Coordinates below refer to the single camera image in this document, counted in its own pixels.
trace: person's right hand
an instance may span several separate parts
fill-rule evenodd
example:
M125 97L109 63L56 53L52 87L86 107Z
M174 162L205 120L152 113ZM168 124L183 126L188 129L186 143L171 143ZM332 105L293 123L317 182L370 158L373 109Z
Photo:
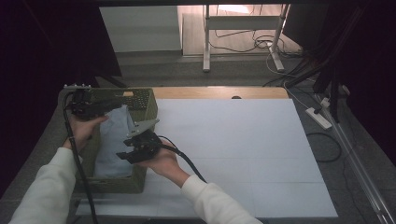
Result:
M172 147L169 142L163 141L163 144ZM165 148L161 148L153 159L141 161L138 165L151 168L156 174L170 179L180 188L190 177L190 175L184 172L178 165L175 152Z

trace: power strip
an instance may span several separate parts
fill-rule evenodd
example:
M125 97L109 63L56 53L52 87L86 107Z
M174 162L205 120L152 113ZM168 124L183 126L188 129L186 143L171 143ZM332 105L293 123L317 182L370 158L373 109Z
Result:
M305 112L312 118L314 119L320 127L322 127L324 130L328 130L332 127L329 121L327 121L325 118L323 118L319 113L315 114L315 109L313 107L306 109Z

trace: white wall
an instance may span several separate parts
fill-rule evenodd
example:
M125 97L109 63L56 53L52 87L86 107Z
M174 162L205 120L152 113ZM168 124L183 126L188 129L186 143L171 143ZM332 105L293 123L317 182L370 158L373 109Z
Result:
M177 6L101 7L115 52L181 49Z

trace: person's left hand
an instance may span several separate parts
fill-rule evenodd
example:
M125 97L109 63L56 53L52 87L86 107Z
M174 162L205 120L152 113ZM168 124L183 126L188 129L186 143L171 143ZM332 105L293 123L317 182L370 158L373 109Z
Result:
M92 120L81 120L74 115L70 118L70 126L73 130L78 152L87 145L87 141L92 135L94 127L107 119L107 116L102 116ZM64 142L64 147L72 149L68 138Z

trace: white sheet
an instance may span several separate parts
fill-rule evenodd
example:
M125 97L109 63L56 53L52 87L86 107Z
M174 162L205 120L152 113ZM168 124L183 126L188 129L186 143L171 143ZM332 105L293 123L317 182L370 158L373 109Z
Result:
M255 217L337 217L292 100L157 100L155 132ZM192 174L181 158L181 166ZM142 194L95 195L98 215L196 217L180 189L148 171ZM77 214L88 215L81 203Z

